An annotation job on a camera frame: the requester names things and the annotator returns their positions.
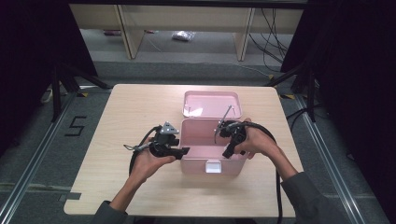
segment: pink bin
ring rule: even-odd
[[[180,148],[190,151],[181,159],[181,170],[187,175],[238,175],[248,154],[232,155],[230,159],[221,154],[230,138],[216,137],[215,130],[224,114],[231,109],[225,120],[239,120],[242,109],[238,95],[231,91],[187,91],[184,98],[181,124]]]

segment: pink lid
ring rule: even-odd
[[[186,118],[222,119],[231,106],[226,119],[240,119],[242,108],[233,91],[186,91],[183,115]]]

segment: cable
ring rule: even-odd
[[[267,134],[271,139],[273,139],[274,142],[276,142],[274,136],[270,133],[270,131],[268,131],[266,128],[264,128],[260,124],[253,123],[253,122],[248,122],[248,121],[236,122],[236,123],[228,125],[227,127],[222,127],[221,130],[227,129],[230,127],[235,128],[235,127],[246,127],[246,126],[259,129],[263,133]],[[276,200],[277,200],[277,212],[278,212],[276,223],[280,224],[280,223],[282,223],[282,218],[283,218],[283,208],[282,208],[282,195],[280,192],[280,174],[278,171],[276,171]]]
[[[262,9],[262,15],[265,18],[265,21],[267,22],[268,28],[270,29],[270,34],[268,35],[268,38],[266,39],[262,34],[262,37],[267,41],[267,43],[269,43],[270,45],[278,48],[279,50],[279,54],[282,57],[282,59],[284,58],[284,55],[286,55],[285,51],[288,49],[285,45],[283,45],[279,39],[277,38],[277,32],[276,32],[276,9],[273,8],[273,22],[272,25],[270,24],[270,22],[268,21],[267,17],[265,16],[264,10]],[[270,42],[270,37],[271,35],[274,36],[274,39],[276,40],[277,46],[275,46],[274,44],[272,44]]]
[[[251,36],[251,34],[249,34],[251,40],[253,41],[253,43],[256,45],[256,47],[262,51],[262,61],[264,62],[264,66],[269,69],[270,71],[273,72],[280,72],[280,71],[276,71],[270,67],[268,67],[267,63],[265,62],[265,54],[268,54],[269,56],[271,56],[273,59],[277,60],[279,63],[283,63],[283,61],[281,61],[280,59],[278,59],[273,53],[271,53],[270,51],[268,51],[267,49],[264,49],[262,46],[260,46],[253,38],[253,36]]]
[[[146,133],[146,135],[143,137],[143,139],[140,142],[139,146],[141,147],[145,143],[146,139],[148,139],[149,135],[151,135],[152,132],[160,130],[162,127],[163,126],[159,125],[159,126],[153,127],[150,131],[148,131],[148,133]]]
[[[318,107],[322,107],[322,106],[323,106],[323,104],[314,105],[314,109],[315,109],[315,108],[318,108]],[[292,114],[286,116],[286,119],[290,119],[291,117],[297,115],[297,116],[294,118],[293,122],[291,123],[291,126],[290,126],[290,131],[291,131],[291,132],[293,131],[293,127],[294,127],[294,124],[295,124],[297,118],[299,118],[299,117],[300,117],[304,112],[306,112],[307,110],[308,110],[308,107],[305,107],[305,108],[303,108],[303,109],[299,109],[299,110],[297,110],[296,112],[294,112],[294,113],[292,113]]]

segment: metal rail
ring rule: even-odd
[[[9,223],[9,221],[12,219],[23,198],[24,193],[28,189],[29,184],[31,183],[33,177],[35,176],[35,173],[38,170],[38,167],[40,166],[47,151],[50,148],[50,144],[52,143],[55,134],[57,133],[63,121],[64,114],[66,113],[67,109],[75,98],[76,94],[74,92],[69,92],[69,94],[66,96],[64,102],[64,110],[59,115],[59,117],[49,126],[49,129],[47,130],[44,138],[41,140],[41,143],[35,151],[35,154],[33,155],[32,159],[30,159],[17,184],[15,184],[14,189],[8,195],[6,202],[1,206],[0,221],[2,224]]]
[[[306,108],[305,101],[302,96],[296,96],[296,102],[299,109]],[[363,224],[366,223],[364,217],[361,214],[361,210],[359,209],[355,199],[350,192],[347,183],[344,181],[340,171],[338,170],[337,165],[335,164],[334,159],[332,158],[332,154],[324,142],[317,124],[311,121],[311,118],[308,117],[306,113],[304,113],[304,121],[308,130],[317,146],[318,153],[320,157],[323,159],[323,163],[326,167],[326,170],[329,172],[330,178],[334,184],[335,189],[340,196],[341,202],[343,203],[346,213],[349,216],[351,223],[355,224]]]

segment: gray floor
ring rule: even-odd
[[[104,36],[99,30],[81,30],[99,77],[109,84],[116,83],[197,83],[221,85],[262,86],[269,80],[269,75],[279,76],[270,69],[279,69],[280,63],[266,56],[263,66],[262,52],[249,40],[247,55],[243,62],[236,60],[232,34],[202,33],[195,34],[193,40],[180,42],[172,39],[172,32],[160,31],[146,34],[136,59],[126,57],[120,36]],[[254,39],[264,46],[259,34]],[[280,35],[279,40],[288,45],[292,35]],[[276,56],[277,48],[267,48]],[[139,66],[137,72],[133,66]],[[223,79],[214,80],[206,76],[205,71],[219,73]],[[161,78],[156,72],[162,71]],[[84,80],[81,85],[91,85]],[[289,94],[288,80],[277,86],[279,94]],[[32,182],[24,194],[10,223],[88,223],[91,216],[69,216],[64,213],[64,196],[71,189],[82,163],[86,149],[91,141],[97,122],[106,105],[109,91],[93,90],[87,97],[73,99],[60,124],[59,132],[44,160],[40,163]],[[280,99],[285,115],[298,110],[296,100]],[[364,181],[356,164],[346,157],[347,148],[342,138],[332,125],[324,109],[316,110],[317,125],[335,163],[346,182],[348,190],[360,209],[365,223],[389,223],[379,206],[370,187]],[[80,136],[68,137],[70,123],[76,116],[83,116],[78,124],[84,126]],[[50,126],[51,105],[44,104],[37,109],[34,119],[26,126],[20,136],[19,145],[11,147],[0,159],[0,200],[4,203],[15,183],[22,176],[29,160],[34,155],[41,139]],[[303,167],[318,189],[329,197],[347,217],[347,210],[340,200],[329,172],[318,153],[318,147],[310,135],[303,118],[296,120],[293,138],[301,157]],[[275,223],[274,219],[257,218],[258,223]],[[186,223],[186,220],[167,219],[164,223]],[[287,218],[284,223],[293,223]]]

